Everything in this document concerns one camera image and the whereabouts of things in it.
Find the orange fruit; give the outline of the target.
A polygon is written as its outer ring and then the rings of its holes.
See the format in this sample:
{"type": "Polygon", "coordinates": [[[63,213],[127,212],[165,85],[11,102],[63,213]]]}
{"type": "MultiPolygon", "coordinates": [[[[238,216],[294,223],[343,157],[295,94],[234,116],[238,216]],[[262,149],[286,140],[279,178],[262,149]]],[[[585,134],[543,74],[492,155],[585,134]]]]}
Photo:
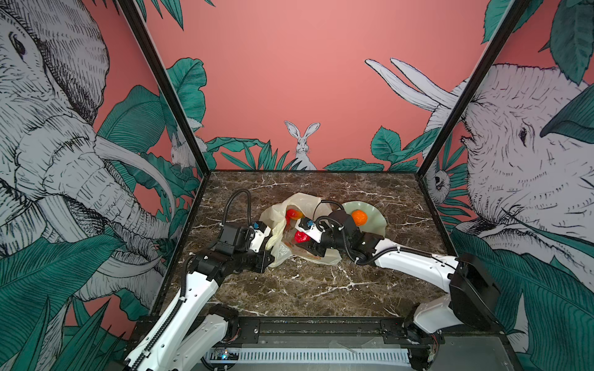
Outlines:
{"type": "Polygon", "coordinates": [[[358,227],[361,227],[368,222],[368,215],[363,210],[354,210],[351,213],[351,217],[358,227]]]}

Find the red yellow peach fruit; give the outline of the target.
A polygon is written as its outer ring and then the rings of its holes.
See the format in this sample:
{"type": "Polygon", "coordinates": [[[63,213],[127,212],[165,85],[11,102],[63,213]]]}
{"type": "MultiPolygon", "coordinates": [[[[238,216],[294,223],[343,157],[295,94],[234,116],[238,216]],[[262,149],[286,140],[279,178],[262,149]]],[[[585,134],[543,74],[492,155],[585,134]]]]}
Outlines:
{"type": "Polygon", "coordinates": [[[288,209],[286,210],[286,219],[287,220],[300,220],[301,218],[303,218],[304,214],[299,211],[299,210],[295,210],[295,209],[288,209]]]}

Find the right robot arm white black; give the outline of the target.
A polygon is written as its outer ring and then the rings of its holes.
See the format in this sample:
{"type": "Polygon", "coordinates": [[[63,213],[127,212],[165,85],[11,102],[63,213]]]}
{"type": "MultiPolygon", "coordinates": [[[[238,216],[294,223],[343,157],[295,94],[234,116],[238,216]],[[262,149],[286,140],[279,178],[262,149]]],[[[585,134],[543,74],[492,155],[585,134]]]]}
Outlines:
{"type": "Polygon", "coordinates": [[[396,332],[401,339],[419,344],[455,326],[488,331],[497,325],[494,309],[501,289],[472,254],[432,254],[398,244],[377,233],[364,211],[342,205],[327,216],[303,216],[295,228],[294,241],[318,257],[342,251],[359,266],[398,271],[443,291],[442,297],[412,309],[396,332]]]}

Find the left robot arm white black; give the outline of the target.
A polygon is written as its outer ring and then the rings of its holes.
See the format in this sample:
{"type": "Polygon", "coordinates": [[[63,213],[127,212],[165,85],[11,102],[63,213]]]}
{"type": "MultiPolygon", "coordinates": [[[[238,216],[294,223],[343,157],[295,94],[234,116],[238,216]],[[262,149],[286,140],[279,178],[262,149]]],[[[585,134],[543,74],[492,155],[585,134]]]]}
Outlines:
{"type": "Polygon", "coordinates": [[[156,324],[124,361],[126,370],[191,370],[218,343],[239,337],[238,312],[224,305],[210,309],[198,327],[203,307],[230,275],[263,273],[274,261],[265,244],[272,231],[262,221],[222,220],[217,238],[188,258],[180,289],[156,324]]]}

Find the light green scalloped bowl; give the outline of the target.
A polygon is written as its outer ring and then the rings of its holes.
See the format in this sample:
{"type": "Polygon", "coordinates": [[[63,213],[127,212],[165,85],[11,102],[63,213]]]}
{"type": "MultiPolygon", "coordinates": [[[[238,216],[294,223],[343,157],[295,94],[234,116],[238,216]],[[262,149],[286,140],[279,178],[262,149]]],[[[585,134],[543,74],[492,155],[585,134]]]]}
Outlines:
{"type": "Polygon", "coordinates": [[[362,232],[386,235],[387,221],[384,215],[373,205],[362,201],[350,201],[343,204],[343,208],[350,215],[354,210],[363,210],[368,215],[368,222],[359,227],[362,232]]]}

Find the black front mounting rail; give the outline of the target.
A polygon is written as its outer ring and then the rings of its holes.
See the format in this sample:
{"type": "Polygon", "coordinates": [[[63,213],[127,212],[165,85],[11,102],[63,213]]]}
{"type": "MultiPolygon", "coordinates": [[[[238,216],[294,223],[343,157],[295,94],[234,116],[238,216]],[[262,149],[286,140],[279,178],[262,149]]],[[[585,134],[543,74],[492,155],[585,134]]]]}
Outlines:
{"type": "Polygon", "coordinates": [[[386,344],[408,345],[409,336],[427,344],[432,337],[422,335],[411,323],[400,317],[254,317],[238,318],[237,334],[230,344],[262,344],[266,337],[303,339],[358,339],[378,337],[386,344]]]}

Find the black frame post left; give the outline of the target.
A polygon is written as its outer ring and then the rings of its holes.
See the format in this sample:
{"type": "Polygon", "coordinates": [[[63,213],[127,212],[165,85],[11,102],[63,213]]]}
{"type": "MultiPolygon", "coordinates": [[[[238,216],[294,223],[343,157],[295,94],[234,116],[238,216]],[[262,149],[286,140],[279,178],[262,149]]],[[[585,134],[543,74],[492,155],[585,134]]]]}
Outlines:
{"type": "Polygon", "coordinates": [[[149,34],[148,29],[145,26],[145,22],[142,18],[142,14],[139,10],[136,1],[119,0],[118,5],[124,14],[124,17],[133,33],[143,56],[145,57],[153,77],[159,86],[160,91],[166,99],[166,103],[172,111],[175,122],[179,125],[182,131],[183,137],[186,139],[187,144],[190,147],[190,151],[193,157],[196,159],[198,169],[203,175],[209,176],[211,171],[206,163],[206,160],[196,143],[196,137],[193,134],[187,116],[183,110],[183,106],[180,103],[179,97],[173,88],[170,77],[163,66],[162,59],[157,52],[153,39],[149,34]]]}

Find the black frame post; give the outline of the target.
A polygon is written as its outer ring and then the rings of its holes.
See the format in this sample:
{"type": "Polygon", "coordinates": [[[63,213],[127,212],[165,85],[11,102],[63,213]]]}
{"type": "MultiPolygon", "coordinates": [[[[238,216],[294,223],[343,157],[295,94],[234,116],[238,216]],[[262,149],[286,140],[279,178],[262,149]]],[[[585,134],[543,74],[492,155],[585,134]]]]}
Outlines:
{"type": "Polygon", "coordinates": [[[505,46],[505,43],[507,43],[507,40],[513,33],[515,26],[518,24],[520,18],[524,14],[525,10],[530,6],[530,4],[530,0],[517,0],[510,2],[503,15],[503,18],[495,30],[492,39],[489,42],[489,45],[487,46],[487,49],[485,49],[478,65],[476,65],[476,68],[470,76],[467,86],[463,90],[449,117],[445,121],[445,124],[440,130],[436,141],[427,155],[427,158],[419,167],[416,173],[416,179],[421,179],[428,172],[430,165],[433,164],[437,155],[439,154],[439,151],[445,145],[446,140],[448,137],[450,137],[453,129],[460,121],[462,114],[467,109],[467,106],[470,104],[480,85],[483,83],[490,67],[499,56],[500,52],[505,46]]]}
{"type": "Polygon", "coordinates": [[[118,5],[124,14],[124,17],[133,33],[143,56],[145,57],[153,77],[159,86],[160,91],[166,99],[166,103],[172,111],[175,122],[179,125],[182,131],[183,137],[186,139],[187,144],[190,147],[190,151],[193,157],[196,159],[198,169],[203,175],[209,176],[211,171],[206,163],[206,160],[196,143],[196,137],[193,134],[187,116],[183,110],[183,106],[180,103],[179,97],[173,88],[170,77],[163,66],[162,59],[157,52],[153,39],[149,34],[148,29],[145,26],[145,22],[142,18],[142,14],[139,10],[136,1],[119,0],[118,5]]]}

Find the black frame post right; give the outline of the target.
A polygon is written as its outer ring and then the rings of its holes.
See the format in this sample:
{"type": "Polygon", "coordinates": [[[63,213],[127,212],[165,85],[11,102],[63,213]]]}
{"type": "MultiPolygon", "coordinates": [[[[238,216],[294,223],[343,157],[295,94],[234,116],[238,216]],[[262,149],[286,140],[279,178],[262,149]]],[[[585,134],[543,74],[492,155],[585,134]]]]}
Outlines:
{"type": "Polygon", "coordinates": [[[524,14],[525,10],[530,6],[530,4],[530,0],[517,0],[510,2],[503,15],[503,18],[495,30],[492,39],[489,42],[489,45],[487,46],[487,49],[485,49],[478,65],[476,65],[476,68],[470,76],[467,86],[463,90],[449,117],[445,121],[445,124],[440,130],[436,141],[427,155],[427,158],[419,167],[416,173],[416,179],[421,179],[428,172],[430,165],[433,164],[437,155],[439,154],[439,151],[445,145],[446,140],[448,137],[450,137],[453,129],[460,121],[462,114],[467,109],[467,106],[470,104],[480,85],[483,83],[490,67],[499,56],[500,52],[505,46],[505,43],[507,43],[507,40],[513,33],[515,26],[518,24],[520,18],[524,14]]]}

